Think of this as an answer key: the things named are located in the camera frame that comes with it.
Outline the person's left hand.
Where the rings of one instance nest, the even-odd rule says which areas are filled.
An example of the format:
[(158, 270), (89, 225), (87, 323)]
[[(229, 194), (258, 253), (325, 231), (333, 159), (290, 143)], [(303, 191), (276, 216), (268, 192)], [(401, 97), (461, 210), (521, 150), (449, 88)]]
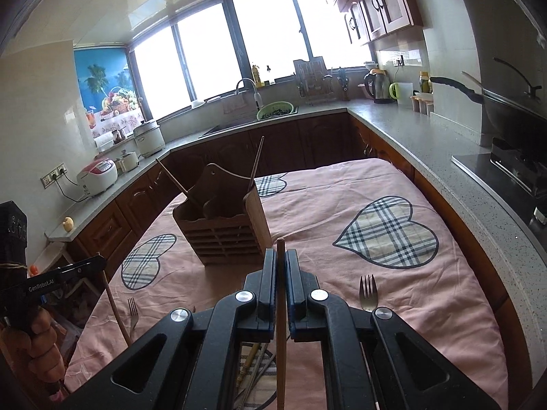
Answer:
[(65, 365), (56, 345), (52, 317), (40, 308), (30, 325), (32, 335), (6, 327), (1, 332), (1, 349), (19, 384), (37, 405), (51, 405), (47, 384), (57, 384), (65, 376)]

